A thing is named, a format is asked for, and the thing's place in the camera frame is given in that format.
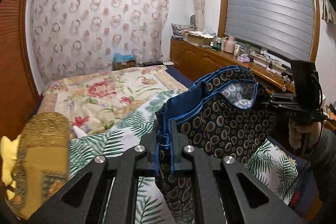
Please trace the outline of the person's right hand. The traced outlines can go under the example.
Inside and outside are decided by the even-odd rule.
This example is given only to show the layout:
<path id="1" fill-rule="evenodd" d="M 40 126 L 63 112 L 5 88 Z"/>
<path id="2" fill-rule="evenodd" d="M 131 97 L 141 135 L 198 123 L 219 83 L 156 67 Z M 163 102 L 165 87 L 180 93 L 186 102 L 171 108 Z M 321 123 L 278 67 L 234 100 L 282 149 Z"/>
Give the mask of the person's right hand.
<path id="1" fill-rule="evenodd" d="M 294 120 L 289 120 L 289 143 L 293 149 L 303 145 L 312 148 L 318 142 L 322 131 L 322 123 L 314 122 L 310 125 L 299 125 Z"/>

